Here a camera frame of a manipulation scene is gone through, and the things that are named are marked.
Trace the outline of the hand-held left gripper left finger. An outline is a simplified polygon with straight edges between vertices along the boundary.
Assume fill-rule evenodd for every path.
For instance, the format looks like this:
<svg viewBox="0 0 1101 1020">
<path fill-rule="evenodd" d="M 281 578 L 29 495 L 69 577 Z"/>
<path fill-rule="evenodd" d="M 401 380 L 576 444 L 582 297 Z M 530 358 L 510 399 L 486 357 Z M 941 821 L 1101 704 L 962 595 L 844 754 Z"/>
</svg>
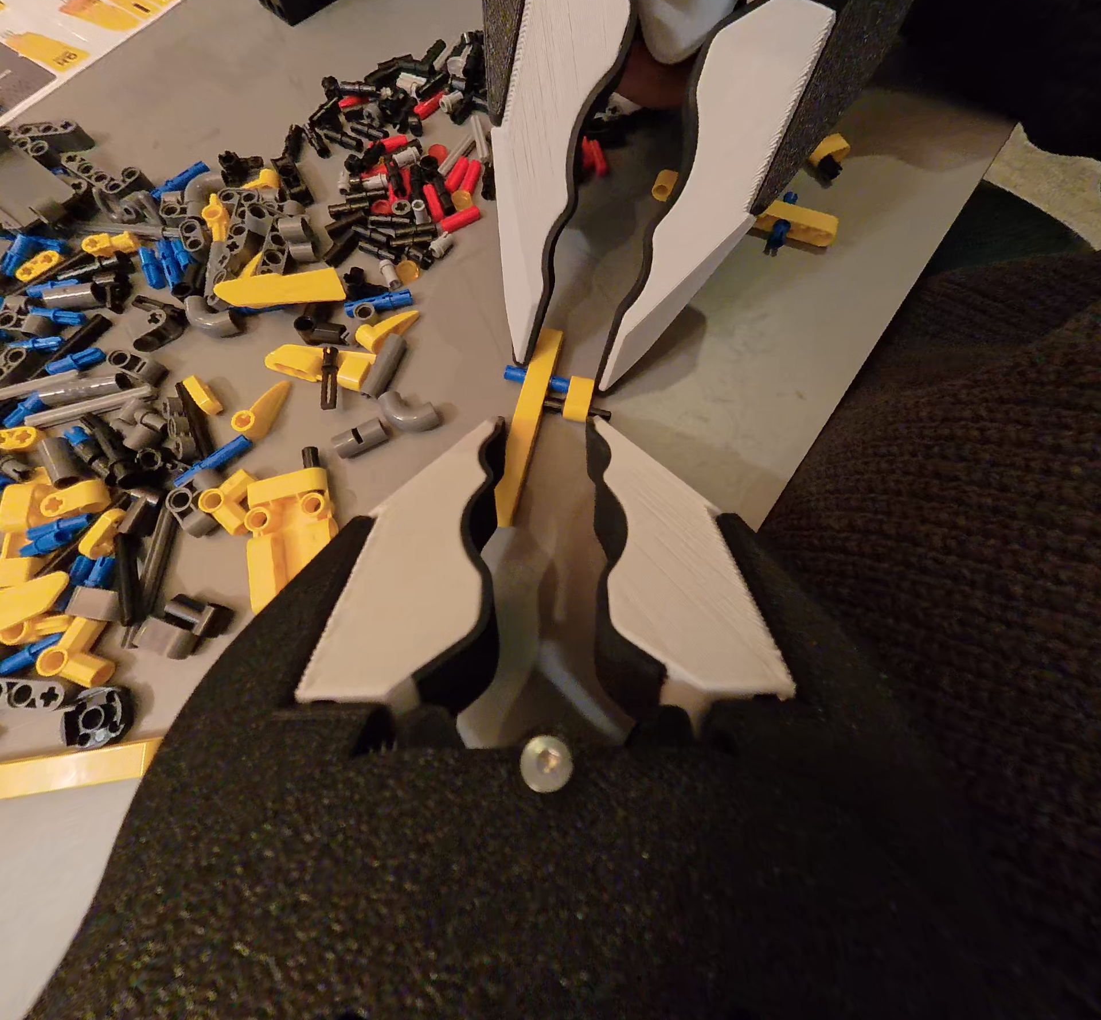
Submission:
<svg viewBox="0 0 1101 1020">
<path fill-rule="evenodd" d="M 492 683 L 499 631 L 482 552 L 498 527 L 506 424 L 488 417 L 353 529 L 366 531 L 295 690 L 295 713 L 459 737 Z"/>
</svg>

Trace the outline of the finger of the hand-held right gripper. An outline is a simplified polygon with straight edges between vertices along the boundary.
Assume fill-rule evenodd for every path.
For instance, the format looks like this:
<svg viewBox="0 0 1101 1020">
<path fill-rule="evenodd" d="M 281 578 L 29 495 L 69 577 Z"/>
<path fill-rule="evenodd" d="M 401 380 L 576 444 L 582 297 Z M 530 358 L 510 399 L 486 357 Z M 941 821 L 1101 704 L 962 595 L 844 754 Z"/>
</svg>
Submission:
<svg viewBox="0 0 1101 1020">
<path fill-rule="evenodd" d="M 626 59 L 632 0 L 524 0 L 499 124 L 499 236 L 514 358 L 530 358 L 577 202 L 585 116 Z"/>
<path fill-rule="evenodd" d="M 615 315 L 600 391 L 626 377 L 750 229 L 835 17 L 815 0 L 763 0 L 711 37 L 688 99 L 695 141 L 644 247 L 637 287 Z"/>
</svg>

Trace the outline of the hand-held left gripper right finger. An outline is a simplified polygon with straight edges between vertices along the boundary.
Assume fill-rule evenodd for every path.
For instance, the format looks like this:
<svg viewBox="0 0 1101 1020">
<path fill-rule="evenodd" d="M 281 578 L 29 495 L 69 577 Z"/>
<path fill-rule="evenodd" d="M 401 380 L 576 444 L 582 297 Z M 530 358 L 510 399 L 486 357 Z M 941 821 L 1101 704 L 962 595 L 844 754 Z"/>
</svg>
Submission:
<svg viewBox="0 0 1101 1020">
<path fill-rule="evenodd" d="M 609 422 L 587 425 L 598 582 L 595 664 L 635 723 L 682 710 L 694 731 L 728 699 L 796 694 L 721 512 Z"/>
</svg>

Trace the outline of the yellow toy beam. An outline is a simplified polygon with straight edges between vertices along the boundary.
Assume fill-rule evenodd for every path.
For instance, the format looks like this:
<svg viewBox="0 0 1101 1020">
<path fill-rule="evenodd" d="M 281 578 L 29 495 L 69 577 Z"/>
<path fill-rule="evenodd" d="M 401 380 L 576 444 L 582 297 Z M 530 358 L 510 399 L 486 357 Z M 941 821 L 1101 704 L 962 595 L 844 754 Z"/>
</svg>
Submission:
<svg viewBox="0 0 1101 1020">
<path fill-rule="evenodd" d="M 541 427 L 544 401 L 555 375 L 563 333 L 543 329 L 521 382 L 516 409 L 506 432 L 503 474 L 494 490 L 499 528 L 513 527 L 517 501 L 528 476 L 530 459 Z"/>
<path fill-rule="evenodd" d="M 776 218 L 786 218 L 791 221 L 791 234 L 788 234 L 786 245 L 795 242 L 827 248 L 833 245 L 837 238 L 839 220 L 836 216 L 814 211 L 799 204 L 784 204 L 782 200 L 773 200 L 764 213 L 757 215 L 752 230 L 767 238 L 770 228 Z"/>
</svg>

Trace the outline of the person's right hand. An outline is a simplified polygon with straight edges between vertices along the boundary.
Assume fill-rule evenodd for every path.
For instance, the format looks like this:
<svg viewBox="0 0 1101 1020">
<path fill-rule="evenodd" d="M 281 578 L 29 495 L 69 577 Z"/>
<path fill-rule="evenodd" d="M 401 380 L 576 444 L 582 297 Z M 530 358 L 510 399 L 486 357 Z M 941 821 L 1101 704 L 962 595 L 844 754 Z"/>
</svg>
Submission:
<svg viewBox="0 0 1101 1020">
<path fill-rule="evenodd" d="M 678 63 L 662 63 L 642 37 L 635 37 L 612 93 L 642 109 L 663 112 L 680 109 L 694 63 L 694 54 Z"/>
</svg>

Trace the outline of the pile of black red pins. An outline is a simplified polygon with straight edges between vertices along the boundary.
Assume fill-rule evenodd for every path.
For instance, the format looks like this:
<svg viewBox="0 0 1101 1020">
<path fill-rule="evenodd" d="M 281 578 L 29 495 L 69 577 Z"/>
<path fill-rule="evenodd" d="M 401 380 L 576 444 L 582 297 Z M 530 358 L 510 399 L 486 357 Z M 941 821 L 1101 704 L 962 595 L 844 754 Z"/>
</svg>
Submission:
<svg viewBox="0 0 1101 1020">
<path fill-rule="evenodd" d="M 287 264 L 302 256 L 339 268 L 366 256 L 389 265 L 386 281 L 403 282 L 448 254 L 497 195 L 488 56 L 486 31 L 475 29 L 359 78 L 323 77 L 321 102 L 290 126 L 271 166 L 282 204 L 305 208 L 314 196 L 302 160 L 336 154 L 337 192 L 321 242 L 285 239 Z"/>
</svg>

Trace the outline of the person's dark clothing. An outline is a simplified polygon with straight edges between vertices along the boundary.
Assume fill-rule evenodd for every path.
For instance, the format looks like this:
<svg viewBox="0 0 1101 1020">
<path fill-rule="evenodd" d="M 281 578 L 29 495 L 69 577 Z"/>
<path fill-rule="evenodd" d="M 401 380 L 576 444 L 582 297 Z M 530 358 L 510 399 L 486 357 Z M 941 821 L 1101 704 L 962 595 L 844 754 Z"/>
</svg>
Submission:
<svg viewBox="0 0 1101 1020">
<path fill-rule="evenodd" d="M 977 188 L 763 527 L 942 752 L 1036 1018 L 1099 1017 L 1099 291 Z"/>
</svg>

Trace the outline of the pile of yellow grey bricks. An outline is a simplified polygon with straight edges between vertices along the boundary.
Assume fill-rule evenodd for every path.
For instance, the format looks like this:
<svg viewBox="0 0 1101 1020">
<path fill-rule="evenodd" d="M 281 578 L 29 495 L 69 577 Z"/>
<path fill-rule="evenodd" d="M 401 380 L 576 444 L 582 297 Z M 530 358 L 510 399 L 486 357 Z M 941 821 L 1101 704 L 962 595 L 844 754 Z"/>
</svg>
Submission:
<svg viewBox="0 0 1101 1020">
<path fill-rule="evenodd" d="M 286 263 L 285 239 L 323 240 L 336 154 L 306 153 L 314 200 L 288 208 L 273 159 L 227 151 L 153 186 L 90 147 L 72 121 L 2 129 L 2 715 L 46 715 L 61 740 L 2 763 L 3 800 L 148 771 L 159 738 L 129 740 L 103 637 L 188 659 L 235 616 L 163 594 L 179 534 L 246 538 L 255 611 L 335 536 L 317 451 L 279 476 L 243 465 L 297 382 L 323 421 L 371 410 L 328 438 L 341 460 L 442 423 L 395 388 L 423 272 Z"/>
</svg>

